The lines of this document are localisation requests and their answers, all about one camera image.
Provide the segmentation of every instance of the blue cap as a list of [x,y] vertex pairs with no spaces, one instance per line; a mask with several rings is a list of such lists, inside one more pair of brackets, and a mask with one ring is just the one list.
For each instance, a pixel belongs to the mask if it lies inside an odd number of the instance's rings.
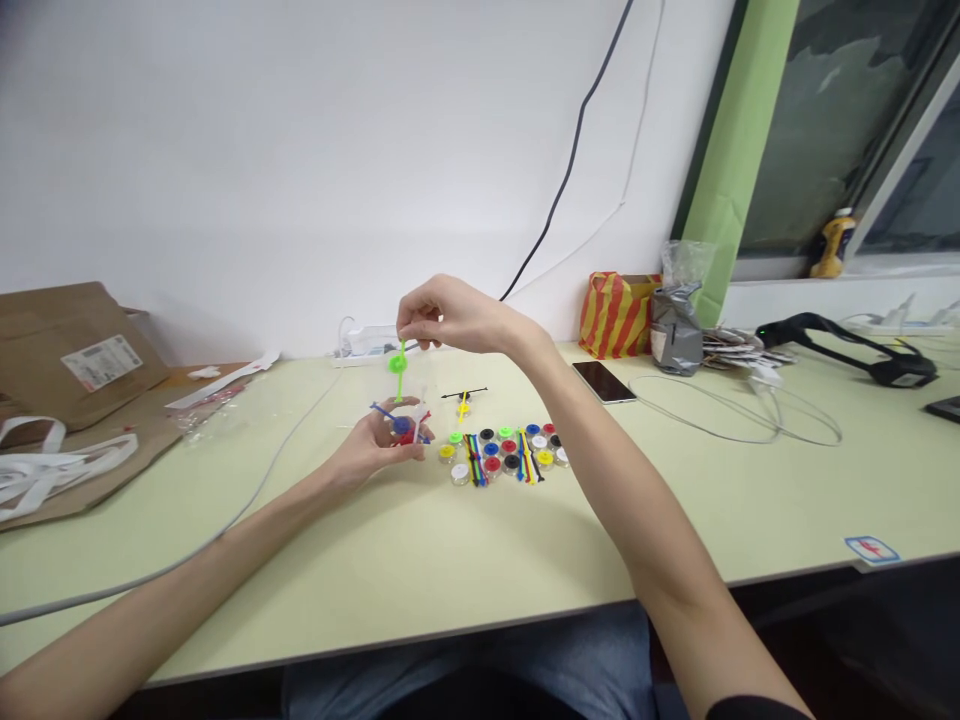
[[408,417],[398,417],[393,421],[393,431],[397,435],[406,435],[413,429],[413,421]]

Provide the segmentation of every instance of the black sleeve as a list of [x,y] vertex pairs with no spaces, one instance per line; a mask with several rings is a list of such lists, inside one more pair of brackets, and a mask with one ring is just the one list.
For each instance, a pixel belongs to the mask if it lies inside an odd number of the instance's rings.
[[754,695],[724,698],[707,713],[707,720],[810,720],[782,702]]

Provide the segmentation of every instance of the gray bag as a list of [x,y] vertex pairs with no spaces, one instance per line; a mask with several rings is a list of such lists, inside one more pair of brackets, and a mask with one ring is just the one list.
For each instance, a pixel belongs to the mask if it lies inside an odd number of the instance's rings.
[[660,288],[653,293],[650,352],[654,364],[672,375],[693,375],[703,362],[703,331],[690,296],[701,283]]

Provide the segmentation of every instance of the jeans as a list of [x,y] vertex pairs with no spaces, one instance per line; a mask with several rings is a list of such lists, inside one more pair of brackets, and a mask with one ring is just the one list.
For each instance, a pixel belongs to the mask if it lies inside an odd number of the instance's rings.
[[587,718],[655,717],[650,634],[637,602],[583,615],[289,666],[288,720],[372,720],[467,666],[535,685]]

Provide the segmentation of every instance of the hand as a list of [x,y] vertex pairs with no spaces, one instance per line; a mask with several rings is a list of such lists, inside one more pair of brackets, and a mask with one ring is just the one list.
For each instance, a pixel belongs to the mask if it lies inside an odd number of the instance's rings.
[[550,343],[537,323],[462,280],[435,275],[400,301],[397,335],[426,350],[442,343],[476,353],[513,355],[529,343]]
[[[392,415],[400,417],[395,411],[404,405],[417,405],[420,400],[405,397],[402,402],[380,403],[380,407]],[[420,434],[434,439],[433,433],[425,424],[420,425]],[[329,482],[341,490],[355,490],[367,479],[388,465],[396,465],[407,460],[423,460],[424,446],[415,442],[411,445],[395,444],[399,437],[393,433],[393,421],[376,410],[371,410],[354,426],[336,452],[320,468],[329,478]]]

